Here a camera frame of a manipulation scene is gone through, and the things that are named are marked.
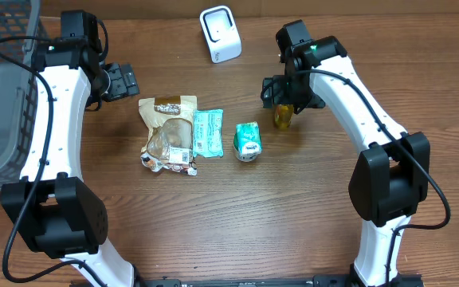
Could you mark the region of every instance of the clear plastic bag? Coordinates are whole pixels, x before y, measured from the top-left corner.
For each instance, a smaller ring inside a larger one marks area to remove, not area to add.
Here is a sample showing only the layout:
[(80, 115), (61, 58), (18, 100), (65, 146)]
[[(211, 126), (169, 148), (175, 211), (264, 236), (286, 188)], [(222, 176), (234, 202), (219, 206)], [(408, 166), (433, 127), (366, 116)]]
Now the clear plastic bag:
[(141, 149), (145, 167), (154, 172), (166, 168), (197, 175), (192, 155), (192, 123), (196, 108), (195, 96), (139, 101), (139, 114), (149, 130), (147, 145)]

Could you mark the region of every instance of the gray basket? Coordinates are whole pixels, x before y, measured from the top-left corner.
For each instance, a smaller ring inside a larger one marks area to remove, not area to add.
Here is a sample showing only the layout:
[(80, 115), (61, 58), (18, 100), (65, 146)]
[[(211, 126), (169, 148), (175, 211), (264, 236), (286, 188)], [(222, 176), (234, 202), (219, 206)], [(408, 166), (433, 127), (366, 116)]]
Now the gray basket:
[[(18, 35), (47, 37), (40, 23), (40, 0), (0, 0), (0, 38)], [(9, 41), (0, 50), (31, 63), (35, 41)], [(33, 136), (37, 94), (31, 73), (0, 58), (0, 188), (15, 183), (25, 164)]]

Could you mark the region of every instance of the white device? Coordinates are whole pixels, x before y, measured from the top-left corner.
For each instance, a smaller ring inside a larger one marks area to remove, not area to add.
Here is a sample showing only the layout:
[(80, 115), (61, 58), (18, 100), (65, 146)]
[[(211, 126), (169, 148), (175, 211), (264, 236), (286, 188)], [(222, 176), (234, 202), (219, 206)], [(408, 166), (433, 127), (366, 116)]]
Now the white device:
[(217, 6), (204, 10), (199, 15), (199, 21), (213, 63), (240, 56), (242, 45), (230, 8)]

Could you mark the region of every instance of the yellow bottle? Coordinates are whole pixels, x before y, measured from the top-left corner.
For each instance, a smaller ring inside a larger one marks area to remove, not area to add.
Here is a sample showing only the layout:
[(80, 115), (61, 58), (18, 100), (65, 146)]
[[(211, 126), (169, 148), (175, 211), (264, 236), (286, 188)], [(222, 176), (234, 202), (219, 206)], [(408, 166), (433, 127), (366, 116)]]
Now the yellow bottle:
[(274, 123), (280, 130), (287, 129), (292, 123), (293, 104), (278, 104), (274, 108)]

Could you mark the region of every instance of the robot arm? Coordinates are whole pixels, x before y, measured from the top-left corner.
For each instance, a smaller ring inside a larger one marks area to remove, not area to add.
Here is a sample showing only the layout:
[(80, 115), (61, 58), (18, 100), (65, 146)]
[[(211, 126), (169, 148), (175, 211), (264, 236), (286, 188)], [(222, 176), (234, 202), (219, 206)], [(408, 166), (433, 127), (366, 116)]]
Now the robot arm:
[[(369, 93), (353, 69), (350, 57), (335, 56), (328, 58), (321, 61), (320, 66), (316, 67), (316, 69), (336, 73), (350, 79), (363, 92), (395, 139), (400, 140), (402, 134), (406, 134), (405, 128), (387, 115)], [(362, 100), (349, 85), (333, 77), (313, 73), (310, 76), (309, 86), (332, 110), (336, 119), (350, 137), (357, 152), (369, 149), (371, 144), (384, 145), (390, 143), (390, 139), (380, 131), (375, 119), (373, 119)], [(381, 227), (377, 227), (372, 221), (363, 220), (359, 254), (354, 261), (353, 267), (355, 274), (364, 286), (380, 286), (385, 283), (387, 252), (389, 251), (393, 230), (398, 226), (407, 224), (410, 218), (410, 216), (403, 215), (387, 221), (386, 225)], [(394, 244), (389, 278), (395, 278), (398, 275), (396, 259), (400, 244), (401, 238), (397, 238)]]
[[(393, 230), (407, 224), (418, 203), (426, 198), (427, 180), (401, 157), (355, 88), (394, 140), (425, 170), (430, 157), (428, 140), (422, 133), (408, 135), (404, 127), (387, 115), (359, 79), (347, 51), (335, 37), (314, 41), (304, 23), (297, 21), (285, 25), (276, 40), (281, 62), (285, 63), (285, 75), (264, 79), (261, 98), (264, 108), (292, 104), (298, 114), (304, 108), (328, 105), (349, 135), (359, 160), (348, 190), (354, 208), (363, 219), (363, 228), (359, 255), (351, 266), (350, 276), (345, 279), (345, 286), (382, 286), (386, 283), (386, 261)], [(390, 167), (390, 159), (398, 165)], [(399, 276), (396, 270), (400, 242), (401, 238), (395, 240), (389, 278), (403, 286), (409, 279)]]
[[(351, 64), (350, 57), (335, 56), (328, 58), (321, 61), (320, 66), (316, 67), (316, 69), (337, 73), (350, 79), (363, 92), (377, 115), (387, 126), (387, 130), (395, 139), (401, 139), (402, 133), (406, 133), (405, 128), (387, 115), (375, 98), (369, 93), (357, 76)], [(367, 150), (372, 143), (384, 145), (390, 142), (390, 139), (380, 131), (380, 127), (375, 123), (375, 119), (368, 112), (363, 101), (349, 85), (333, 77), (314, 73), (311, 74), (309, 87), (332, 110), (336, 119), (350, 137), (357, 152)]]
[[(84, 11), (61, 15), (62, 38), (40, 44), (33, 67), (44, 77), (54, 99), (53, 127), (47, 164), (36, 179), (44, 148), (49, 110), (48, 94), (37, 82), (37, 114), (31, 152), (19, 183), (2, 186), (1, 204), (15, 223), (31, 183), (39, 180), (34, 203), (19, 228), (33, 252), (52, 259), (79, 260), (107, 286), (139, 286), (137, 269), (111, 244), (104, 203), (84, 185), (80, 172), (80, 138), (85, 107), (100, 100), (113, 101), (139, 93), (130, 65), (99, 63), (96, 18)], [(42, 206), (48, 198), (57, 204)], [(93, 286), (87, 268), (73, 265)]]

